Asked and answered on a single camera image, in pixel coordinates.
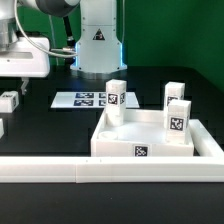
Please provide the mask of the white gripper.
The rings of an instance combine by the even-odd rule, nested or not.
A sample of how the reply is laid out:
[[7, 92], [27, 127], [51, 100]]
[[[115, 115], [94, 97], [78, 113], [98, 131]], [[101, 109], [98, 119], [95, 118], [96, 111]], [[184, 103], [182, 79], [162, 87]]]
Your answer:
[[22, 95], [27, 92], [29, 78], [46, 77], [49, 72], [49, 56], [24, 37], [20, 37], [7, 51], [0, 52], [0, 77], [22, 77]]

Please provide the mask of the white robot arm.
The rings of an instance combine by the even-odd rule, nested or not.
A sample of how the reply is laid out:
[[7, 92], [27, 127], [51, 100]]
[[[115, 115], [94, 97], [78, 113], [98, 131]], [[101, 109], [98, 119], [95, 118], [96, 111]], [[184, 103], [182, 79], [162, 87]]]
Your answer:
[[[61, 17], [67, 46], [50, 47], [50, 39], [23, 30], [18, 8], [24, 6]], [[71, 69], [103, 77], [127, 66], [123, 40], [117, 37], [117, 0], [0, 0], [0, 77], [31, 77], [50, 72], [51, 56], [72, 62]]]

